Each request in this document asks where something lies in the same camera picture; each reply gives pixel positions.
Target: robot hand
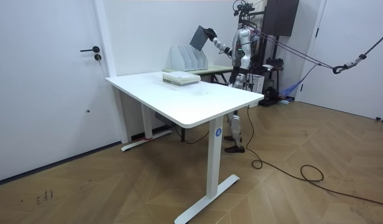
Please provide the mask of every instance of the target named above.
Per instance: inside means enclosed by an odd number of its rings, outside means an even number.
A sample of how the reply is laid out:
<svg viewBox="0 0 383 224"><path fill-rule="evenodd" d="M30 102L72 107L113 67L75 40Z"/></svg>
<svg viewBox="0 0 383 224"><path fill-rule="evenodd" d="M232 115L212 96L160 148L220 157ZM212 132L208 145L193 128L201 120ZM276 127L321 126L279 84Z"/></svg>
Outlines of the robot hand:
<svg viewBox="0 0 383 224"><path fill-rule="evenodd" d="M215 30L213 30L212 28L204 29L204 33L208 36L208 38L210 38L210 41L214 41L214 38L218 37L218 35L216 35Z"/></svg>

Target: book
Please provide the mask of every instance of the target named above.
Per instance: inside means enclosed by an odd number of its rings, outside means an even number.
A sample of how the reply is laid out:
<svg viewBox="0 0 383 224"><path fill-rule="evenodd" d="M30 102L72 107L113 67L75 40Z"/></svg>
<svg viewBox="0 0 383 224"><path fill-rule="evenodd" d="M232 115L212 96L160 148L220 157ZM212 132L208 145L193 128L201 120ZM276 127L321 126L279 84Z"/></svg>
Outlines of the book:
<svg viewBox="0 0 383 224"><path fill-rule="evenodd" d="M190 84L194 84L194 83L198 83L199 82L199 81L193 81L193 82L180 83L180 82L176 82L176 81L173 81L173 80L168 80L168 79L165 79L165 78L163 78L162 81L164 81L166 83L171 83L171 84L174 84L174 85L177 85L177 86L185 86L185 85L190 85Z"/></svg>
<svg viewBox="0 0 383 224"><path fill-rule="evenodd" d="M162 78L165 78L167 80L173 80L176 82L184 82L184 81L189 81L189 80L193 80L193 81L196 81L196 80L200 81L201 80L199 75L190 74L187 72L163 73Z"/></svg>
<svg viewBox="0 0 383 224"><path fill-rule="evenodd" d="M174 85L185 86L198 83L201 80L201 77L199 75L194 75L186 72L170 72L163 73L162 80Z"/></svg>

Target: robot leg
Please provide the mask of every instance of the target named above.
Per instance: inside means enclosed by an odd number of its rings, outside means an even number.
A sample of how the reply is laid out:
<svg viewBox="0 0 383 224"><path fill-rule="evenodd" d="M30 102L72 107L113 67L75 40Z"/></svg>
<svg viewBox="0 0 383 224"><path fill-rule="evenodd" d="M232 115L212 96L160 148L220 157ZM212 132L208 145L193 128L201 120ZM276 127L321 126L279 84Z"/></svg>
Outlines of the robot leg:
<svg viewBox="0 0 383 224"><path fill-rule="evenodd" d="M236 153L236 152L245 152L244 147L241 146L241 125L240 125L240 117L237 115L237 111L228 113L226 115L228 117L228 123L231 131L231 139L226 136L228 140L233 140L236 143L235 146L227 147L224 149L225 152L228 153Z"/></svg>

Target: door handle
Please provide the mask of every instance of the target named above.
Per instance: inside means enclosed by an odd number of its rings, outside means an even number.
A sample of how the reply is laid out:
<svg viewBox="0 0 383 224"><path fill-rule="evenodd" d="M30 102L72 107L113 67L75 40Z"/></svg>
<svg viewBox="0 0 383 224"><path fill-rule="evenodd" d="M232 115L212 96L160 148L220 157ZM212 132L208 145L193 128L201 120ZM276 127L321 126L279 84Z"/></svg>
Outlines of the door handle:
<svg viewBox="0 0 383 224"><path fill-rule="evenodd" d="M93 51L95 53L99 53L100 52L100 48L98 46L93 46L92 49L80 50L80 52L87 52L87 51Z"/></svg>

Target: wooden floor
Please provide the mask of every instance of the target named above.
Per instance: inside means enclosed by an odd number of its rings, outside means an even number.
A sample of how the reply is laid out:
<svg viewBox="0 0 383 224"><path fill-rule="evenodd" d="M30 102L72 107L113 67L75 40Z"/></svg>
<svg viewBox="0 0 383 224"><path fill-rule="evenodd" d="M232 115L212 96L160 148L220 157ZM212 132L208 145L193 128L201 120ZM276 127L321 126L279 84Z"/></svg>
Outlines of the wooden floor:
<svg viewBox="0 0 383 224"><path fill-rule="evenodd" d="M246 110L240 115L245 144L252 129ZM383 202L383 123L303 103L253 108L250 115L256 128L250 148L263 160L295 175L304 164L317 166L322 186ZM207 130L207 124L187 130L187 139ZM129 152L120 148L1 185L0 223L173 223L204 196L208 138L187 145L171 134ZM253 159L250 152L222 153L220 180L241 179L190 223L383 223L380 205L269 166L254 170Z"/></svg>

